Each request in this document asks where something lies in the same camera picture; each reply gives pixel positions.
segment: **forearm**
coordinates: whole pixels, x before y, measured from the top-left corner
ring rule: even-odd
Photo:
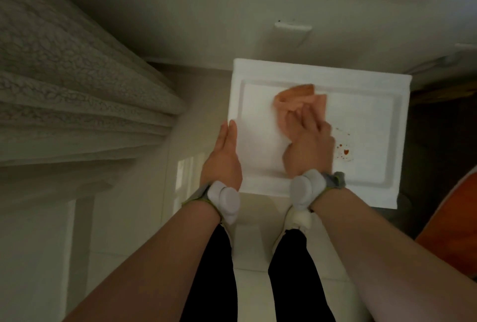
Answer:
[[[312,209],[376,321],[477,321],[477,285],[347,189]]]
[[[219,222],[211,205],[188,203],[65,321],[179,321],[202,254]]]

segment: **textured curtain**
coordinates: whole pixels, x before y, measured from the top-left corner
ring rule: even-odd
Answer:
[[[92,161],[123,171],[184,110],[171,86],[68,0],[0,0],[0,187],[22,167],[49,183],[58,163],[76,184]]]

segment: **leg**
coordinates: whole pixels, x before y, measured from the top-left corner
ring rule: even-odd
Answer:
[[[277,322],[334,322],[315,263],[306,249],[303,228],[293,227],[285,231],[269,267]]]
[[[181,322],[237,322],[237,286],[229,236],[218,225],[202,255]]]

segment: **person's left arm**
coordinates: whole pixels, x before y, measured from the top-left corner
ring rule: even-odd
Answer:
[[[222,124],[200,176],[238,190],[237,125]],[[64,321],[179,321],[202,254],[220,215],[207,202],[182,207],[111,273]]]

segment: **orange fabric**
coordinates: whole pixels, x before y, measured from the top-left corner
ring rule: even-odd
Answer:
[[[314,85],[301,85],[292,87],[278,93],[273,106],[277,110],[277,122],[280,131],[289,138],[285,116],[288,112],[297,112],[301,117],[301,109],[309,104],[312,107],[316,120],[325,120],[326,95],[315,95]]]
[[[477,275],[477,174],[452,192],[416,241],[461,273]]]

